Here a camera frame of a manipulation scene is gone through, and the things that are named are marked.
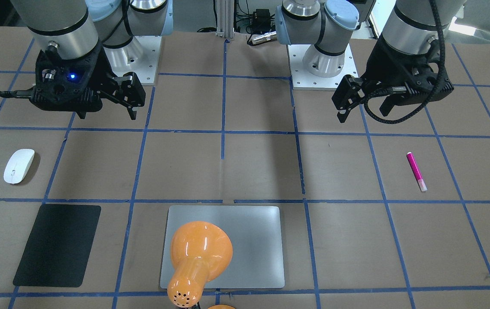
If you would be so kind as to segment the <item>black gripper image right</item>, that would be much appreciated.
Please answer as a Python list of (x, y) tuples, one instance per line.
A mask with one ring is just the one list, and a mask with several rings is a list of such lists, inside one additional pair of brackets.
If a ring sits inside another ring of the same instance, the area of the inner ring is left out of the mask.
[(339, 122), (345, 123), (351, 111), (366, 103), (367, 96), (372, 93), (385, 97), (380, 106), (385, 117), (395, 106), (425, 102), (438, 78), (430, 64), (439, 64), (439, 55), (438, 39), (430, 43), (427, 53), (407, 55), (391, 47), (384, 37), (379, 37), (362, 76), (343, 76), (333, 93)]

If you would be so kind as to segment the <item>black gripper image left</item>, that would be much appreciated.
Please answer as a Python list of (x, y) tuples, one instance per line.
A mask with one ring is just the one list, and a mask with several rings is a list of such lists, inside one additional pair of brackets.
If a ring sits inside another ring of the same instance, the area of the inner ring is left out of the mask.
[(43, 111), (98, 112), (102, 100), (125, 107), (131, 120), (137, 119), (137, 107), (145, 104), (146, 93), (136, 73), (115, 76), (102, 43), (84, 56), (62, 59), (61, 45), (50, 41), (36, 60), (35, 85), (30, 102)]

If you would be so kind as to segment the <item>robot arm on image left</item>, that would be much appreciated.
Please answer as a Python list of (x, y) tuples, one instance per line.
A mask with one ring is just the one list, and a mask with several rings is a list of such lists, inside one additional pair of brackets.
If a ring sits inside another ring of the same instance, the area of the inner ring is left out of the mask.
[(74, 112), (84, 119), (103, 100), (123, 106), (132, 120), (146, 102), (139, 70), (150, 58), (139, 37), (173, 32), (171, 0), (13, 0), (40, 52), (35, 84), (0, 91), (43, 111)]

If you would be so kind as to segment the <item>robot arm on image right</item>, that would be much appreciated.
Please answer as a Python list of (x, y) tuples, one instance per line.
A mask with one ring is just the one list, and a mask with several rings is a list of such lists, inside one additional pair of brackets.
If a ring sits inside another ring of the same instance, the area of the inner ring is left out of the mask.
[[(379, 35), (363, 74), (343, 76), (332, 101), (338, 119), (363, 106), (374, 120), (402, 123), (454, 90), (445, 68), (444, 32), (461, 0), (398, 0)], [(360, 21), (347, 0), (284, 0), (275, 14), (278, 41), (306, 44), (305, 65), (315, 76), (336, 76)]]

